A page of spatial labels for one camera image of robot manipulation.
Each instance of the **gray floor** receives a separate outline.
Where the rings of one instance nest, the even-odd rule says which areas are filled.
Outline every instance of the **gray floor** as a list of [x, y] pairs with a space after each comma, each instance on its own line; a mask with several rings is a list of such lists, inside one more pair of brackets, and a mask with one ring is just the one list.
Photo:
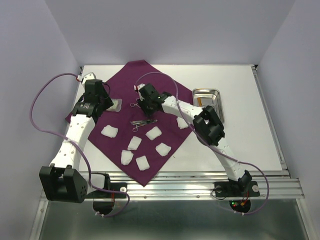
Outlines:
[[[256, 200], [253, 208], [262, 203]], [[305, 240], [297, 203], [270, 200], [252, 216], [216, 206], [227, 201], [131, 202], [113, 218], [94, 215], [92, 202], [50, 202], [41, 240]]]

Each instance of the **wall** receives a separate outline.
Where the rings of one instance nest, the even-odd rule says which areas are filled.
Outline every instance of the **wall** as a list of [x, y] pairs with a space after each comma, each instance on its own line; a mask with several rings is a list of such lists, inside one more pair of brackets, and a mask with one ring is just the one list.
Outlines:
[[[29, 239], [42, 189], [39, 170], [61, 144], [32, 127], [29, 108], [49, 78], [79, 68], [43, 0], [1, 1], [0, 29], [0, 235]], [[40, 96], [34, 116], [63, 132], [76, 83], [67, 77], [58, 82]]]
[[294, 0], [45, 0], [79, 64], [258, 64]]
[[320, 230], [320, 1], [297, 0], [258, 74], [284, 157]]

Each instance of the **purple cloth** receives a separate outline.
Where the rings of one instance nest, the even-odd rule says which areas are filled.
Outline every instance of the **purple cloth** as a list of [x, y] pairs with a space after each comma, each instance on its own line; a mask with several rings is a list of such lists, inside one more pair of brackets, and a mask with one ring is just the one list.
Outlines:
[[[152, 116], [153, 119], [158, 120], [156, 123], [139, 127], [138, 132], [132, 131], [134, 126], [130, 124], [130, 121], [148, 119], [139, 107], [130, 107], [130, 103], [136, 103], [136, 99], [139, 97], [138, 93], [134, 91], [134, 84], [137, 79], [149, 72], [159, 71], [144, 60], [131, 61], [107, 81], [111, 88], [110, 97], [122, 99], [122, 108], [120, 112], [105, 111], [88, 138], [118, 168], [142, 186], [147, 185], [191, 133], [189, 128], [178, 128], [176, 116], [160, 111]], [[174, 96], [176, 95], [176, 88], [172, 80], [165, 75], [147, 75], [140, 80], [139, 84], [142, 83], [151, 83], [159, 93], [168, 92]], [[193, 102], [192, 92], [178, 82], [177, 85], [179, 99], [191, 104]], [[66, 118], [68, 122], [70, 122], [70, 117], [71, 114]], [[107, 125], [118, 128], [115, 138], [101, 134], [102, 129]], [[162, 135], [151, 141], [146, 136], [146, 133], [155, 126], [159, 127]], [[133, 136], [141, 138], [142, 141], [137, 150], [131, 151], [133, 153], [131, 163], [124, 166], [121, 164], [121, 152], [128, 149], [129, 142]], [[156, 151], [156, 146], [160, 143], [172, 147], [167, 156], [160, 156]], [[150, 168], [140, 171], [136, 158], [144, 155], [148, 160]]]

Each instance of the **white table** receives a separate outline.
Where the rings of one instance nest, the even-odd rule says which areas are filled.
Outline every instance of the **white table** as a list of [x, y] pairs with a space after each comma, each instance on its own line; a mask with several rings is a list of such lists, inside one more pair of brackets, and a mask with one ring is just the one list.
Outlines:
[[[122, 67], [122, 65], [86, 65], [82, 75], [93, 72], [97, 79], [107, 81]], [[263, 171], [282, 170], [251, 65], [154, 65], [154, 67], [190, 90], [218, 89], [225, 117], [225, 135], [234, 156], [241, 161], [257, 165]], [[83, 92], [83, 87], [79, 85], [75, 99], [78, 100]], [[84, 153], [89, 159], [92, 171], [121, 172], [89, 141], [86, 143]], [[83, 159], [79, 170], [87, 170]], [[160, 172], [223, 170], [216, 156], [191, 133]]]

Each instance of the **stainless steel tray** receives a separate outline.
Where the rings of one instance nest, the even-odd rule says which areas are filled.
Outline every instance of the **stainless steel tray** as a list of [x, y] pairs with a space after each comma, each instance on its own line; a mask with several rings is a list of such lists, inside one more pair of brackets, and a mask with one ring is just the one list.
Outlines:
[[217, 89], [195, 88], [192, 91], [193, 105], [199, 107], [213, 106], [216, 114], [221, 122], [225, 122], [224, 113], [222, 110], [221, 96]]

